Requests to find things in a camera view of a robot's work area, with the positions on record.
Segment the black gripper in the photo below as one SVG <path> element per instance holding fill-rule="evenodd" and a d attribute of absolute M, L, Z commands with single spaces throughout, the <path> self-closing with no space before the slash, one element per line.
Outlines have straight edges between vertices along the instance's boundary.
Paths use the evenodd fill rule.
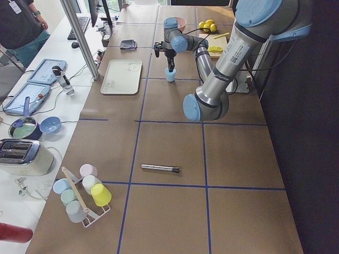
<path fill-rule="evenodd" d="M 155 42 L 153 50 L 156 58 L 159 57 L 160 52 L 165 53 L 168 63 L 168 72 L 172 72 L 175 68 L 174 57 L 176 56 L 176 52 L 172 49 L 171 45 L 165 41 Z"/>

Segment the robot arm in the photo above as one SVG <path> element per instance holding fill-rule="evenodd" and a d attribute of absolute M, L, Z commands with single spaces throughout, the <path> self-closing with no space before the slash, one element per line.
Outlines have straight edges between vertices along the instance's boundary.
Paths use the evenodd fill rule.
<path fill-rule="evenodd" d="M 163 51 L 167 57 L 166 72 L 174 71 L 177 53 L 192 51 L 203 81 L 194 94 L 185 96 L 185 117 L 190 121 L 222 118 L 229 108 L 226 88 L 252 51 L 267 40 L 283 42 L 307 36 L 312 13 L 312 1 L 238 1 L 229 43 L 215 65 L 206 40 L 183 34 L 176 18 L 166 18 L 164 40 L 154 45 L 155 53 Z"/>

